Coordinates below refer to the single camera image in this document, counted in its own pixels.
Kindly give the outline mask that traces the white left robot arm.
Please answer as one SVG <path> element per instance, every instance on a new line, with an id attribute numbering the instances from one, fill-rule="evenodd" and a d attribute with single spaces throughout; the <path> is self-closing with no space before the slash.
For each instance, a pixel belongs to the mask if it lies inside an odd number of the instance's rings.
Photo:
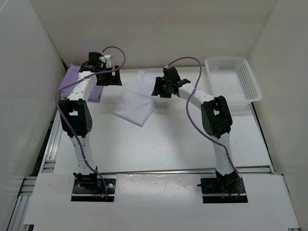
<path id="1" fill-rule="evenodd" d="M 101 187 L 98 170 L 94 167 L 94 159 L 90 147 L 90 132 L 93 121 L 88 107 L 88 100 L 94 86 L 121 86 L 119 66 L 115 69 L 102 65 L 82 65 L 74 82 L 59 89 L 63 92 L 72 87 L 71 93 L 57 104 L 61 116 L 63 131 L 70 138 L 78 165 L 76 177 L 89 176 L 84 187 L 91 193 Z"/>

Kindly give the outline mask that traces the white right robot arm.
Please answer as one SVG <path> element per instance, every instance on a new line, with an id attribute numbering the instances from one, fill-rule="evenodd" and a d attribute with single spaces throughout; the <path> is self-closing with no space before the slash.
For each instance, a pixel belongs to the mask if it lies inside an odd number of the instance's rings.
<path id="1" fill-rule="evenodd" d="M 203 130 L 195 128 L 213 143 L 216 158 L 216 187 L 221 192 L 228 192 L 238 179 L 238 173 L 231 157 L 230 131 L 231 114 L 223 96 L 214 97 L 196 89 L 189 80 L 183 79 L 172 83 L 165 77 L 155 79 L 153 96 L 171 98 L 176 95 L 185 99 L 186 105 L 192 103 L 201 111 Z"/>

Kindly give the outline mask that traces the purple t shirt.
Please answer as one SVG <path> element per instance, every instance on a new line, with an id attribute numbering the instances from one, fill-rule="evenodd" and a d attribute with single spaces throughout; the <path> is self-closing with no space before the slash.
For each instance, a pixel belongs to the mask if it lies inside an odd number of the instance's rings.
<path id="1" fill-rule="evenodd" d="M 79 74 L 80 66 L 79 65 L 70 65 L 70 68 L 68 69 L 63 81 L 61 82 L 59 89 L 72 84 L 73 82 L 76 82 L 78 80 L 78 74 Z M 66 88 L 63 90 L 62 98 L 67 98 L 73 91 L 74 86 L 71 86 L 69 88 Z M 89 95 L 89 101 L 98 103 L 100 101 L 101 93 L 103 90 L 103 86 L 94 86 L 91 90 L 91 93 Z"/>

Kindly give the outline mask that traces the white cloth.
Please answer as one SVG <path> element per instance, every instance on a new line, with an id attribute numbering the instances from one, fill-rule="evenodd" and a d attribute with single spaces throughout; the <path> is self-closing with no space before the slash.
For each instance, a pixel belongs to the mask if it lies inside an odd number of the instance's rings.
<path id="1" fill-rule="evenodd" d="M 122 89 L 112 114 L 143 127 L 160 101 L 159 96 L 152 96 L 155 79 L 147 71 L 138 71 L 133 82 Z"/>

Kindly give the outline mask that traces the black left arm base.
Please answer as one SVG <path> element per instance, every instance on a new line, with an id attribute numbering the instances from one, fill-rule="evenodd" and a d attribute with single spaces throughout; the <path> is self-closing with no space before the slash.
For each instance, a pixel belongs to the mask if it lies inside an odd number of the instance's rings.
<path id="1" fill-rule="evenodd" d="M 106 178 L 104 181 L 95 173 L 83 175 L 73 174 L 74 184 L 71 201 L 73 202 L 114 202 L 116 179 Z"/>

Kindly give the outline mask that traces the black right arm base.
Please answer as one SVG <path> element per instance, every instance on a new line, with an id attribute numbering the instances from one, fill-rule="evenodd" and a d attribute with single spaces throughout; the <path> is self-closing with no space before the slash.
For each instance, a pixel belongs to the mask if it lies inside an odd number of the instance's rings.
<path id="1" fill-rule="evenodd" d="M 235 173 L 201 178 L 197 187 L 201 188 L 204 204 L 248 203 L 243 178 Z"/>

